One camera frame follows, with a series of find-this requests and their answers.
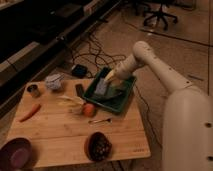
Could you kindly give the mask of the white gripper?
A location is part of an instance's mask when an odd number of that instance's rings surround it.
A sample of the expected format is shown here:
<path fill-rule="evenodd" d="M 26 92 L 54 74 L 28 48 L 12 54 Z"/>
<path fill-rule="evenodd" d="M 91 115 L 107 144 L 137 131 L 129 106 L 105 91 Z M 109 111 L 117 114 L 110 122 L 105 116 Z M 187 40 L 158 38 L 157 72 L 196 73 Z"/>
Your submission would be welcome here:
<path fill-rule="evenodd" d="M 129 56 L 125 60 L 116 65 L 114 70 L 111 70 L 104 78 L 105 82 L 112 82 L 117 78 L 125 80 L 129 78 L 134 71 L 141 68 L 144 63 L 134 56 Z"/>

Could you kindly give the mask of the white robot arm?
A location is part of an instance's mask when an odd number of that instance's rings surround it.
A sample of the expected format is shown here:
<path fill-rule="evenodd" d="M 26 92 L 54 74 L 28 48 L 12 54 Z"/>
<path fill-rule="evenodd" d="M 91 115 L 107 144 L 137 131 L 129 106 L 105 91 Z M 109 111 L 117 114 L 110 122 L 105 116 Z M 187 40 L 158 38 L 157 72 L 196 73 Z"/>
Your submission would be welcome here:
<path fill-rule="evenodd" d="M 163 171 L 213 171 L 213 100 L 158 58 L 148 43 L 136 42 L 105 80 L 127 79 L 143 66 L 170 92 L 164 108 Z"/>

